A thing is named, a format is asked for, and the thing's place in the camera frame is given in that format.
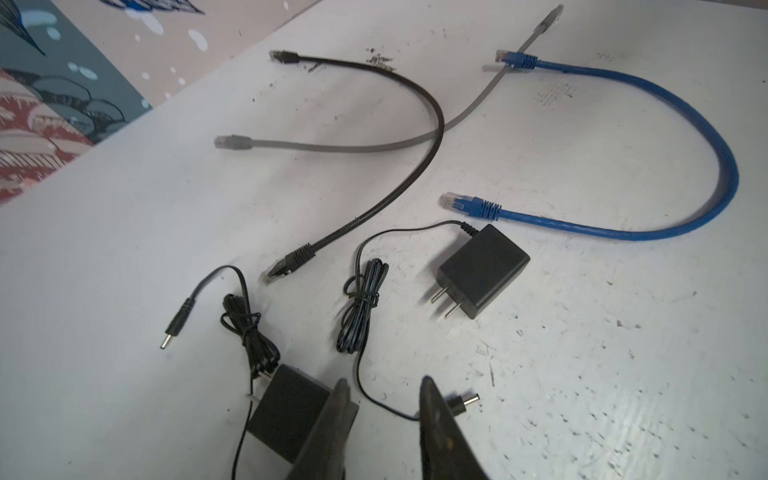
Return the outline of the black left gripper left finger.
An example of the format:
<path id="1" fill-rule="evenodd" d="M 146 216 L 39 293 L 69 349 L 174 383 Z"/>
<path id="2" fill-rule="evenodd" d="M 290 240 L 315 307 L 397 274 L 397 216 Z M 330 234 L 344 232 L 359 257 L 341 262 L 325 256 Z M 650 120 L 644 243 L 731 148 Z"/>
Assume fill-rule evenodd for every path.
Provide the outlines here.
<path id="1" fill-rule="evenodd" d="M 346 445 L 359 406 L 351 388 L 340 379 L 330 393 L 287 479 L 346 478 Z"/>

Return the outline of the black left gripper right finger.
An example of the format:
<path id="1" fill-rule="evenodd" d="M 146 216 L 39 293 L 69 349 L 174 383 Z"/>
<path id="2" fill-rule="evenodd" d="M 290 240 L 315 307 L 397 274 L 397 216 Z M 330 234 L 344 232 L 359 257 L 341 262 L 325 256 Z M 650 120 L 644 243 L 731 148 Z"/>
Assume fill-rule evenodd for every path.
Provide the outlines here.
<path id="1" fill-rule="evenodd" d="M 423 479 L 488 479 L 455 420 L 478 400 L 477 394 L 444 397 L 430 376 L 422 379 L 419 428 Z"/>

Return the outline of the black power adapter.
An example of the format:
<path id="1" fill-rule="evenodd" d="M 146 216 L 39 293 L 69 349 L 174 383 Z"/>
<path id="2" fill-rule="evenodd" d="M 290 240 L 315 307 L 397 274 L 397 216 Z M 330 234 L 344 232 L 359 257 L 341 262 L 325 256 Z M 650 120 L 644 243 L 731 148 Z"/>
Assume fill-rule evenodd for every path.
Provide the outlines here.
<path id="1" fill-rule="evenodd" d="M 300 371 L 280 363 L 279 349 L 259 330 L 261 314 L 251 308 L 245 276 L 233 265 L 214 269 L 198 283 L 166 328 L 161 347 L 166 348 L 180 334 L 202 290 L 227 269 L 236 274 L 240 293 L 225 295 L 220 323 L 236 335 L 244 347 L 249 376 L 248 414 L 231 469 L 231 477 L 235 479 L 245 435 L 248 433 L 256 436 L 288 462 L 294 462 L 330 390 Z"/>
<path id="2" fill-rule="evenodd" d="M 468 318 L 475 320 L 524 271 L 531 258 L 490 224 L 477 229 L 466 222 L 447 220 L 425 227 L 400 228 L 398 231 L 417 233 L 444 226 L 461 228 L 469 240 L 438 267 L 439 290 L 432 299 L 436 301 L 447 295 L 454 302 L 453 310 L 461 310 Z M 408 415 L 374 399 L 365 390 L 360 375 L 371 332 L 372 312 L 378 306 L 380 290 L 390 270 L 389 265 L 379 258 L 363 263 L 362 254 L 370 242 L 394 232 L 389 229 L 376 233 L 364 240 L 356 250 L 353 275 L 343 286 L 349 304 L 341 316 L 336 350 L 356 357 L 354 380 L 366 400 L 401 419 L 417 422 L 419 414 Z"/>

